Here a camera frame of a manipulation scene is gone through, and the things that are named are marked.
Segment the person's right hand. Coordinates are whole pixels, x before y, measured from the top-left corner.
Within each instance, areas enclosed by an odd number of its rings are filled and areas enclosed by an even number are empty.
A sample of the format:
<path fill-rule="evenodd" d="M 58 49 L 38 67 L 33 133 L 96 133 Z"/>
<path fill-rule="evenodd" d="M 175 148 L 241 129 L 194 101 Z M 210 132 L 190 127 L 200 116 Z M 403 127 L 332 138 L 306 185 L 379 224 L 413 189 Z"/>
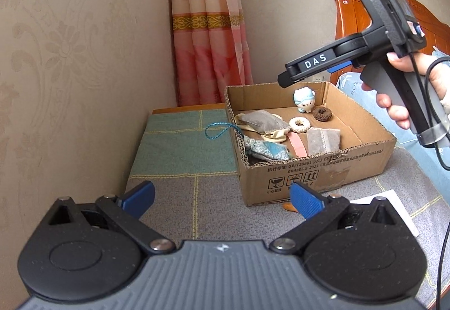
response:
<path fill-rule="evenodd" d="M 361 73 L 363 84 L 377 92 L 377 102 L 388 109 L 388 114 L 405 128 L 417 134 L 426 146 L 439 141 L 449 132 L 449 112 L 444 108 L 445 91 L 438 86 L 434 72 L 427 67 L 436 63 L 443 71 L 443 58 L 415 53 L 398 59 L 395 53 L 367 64 Z"/>

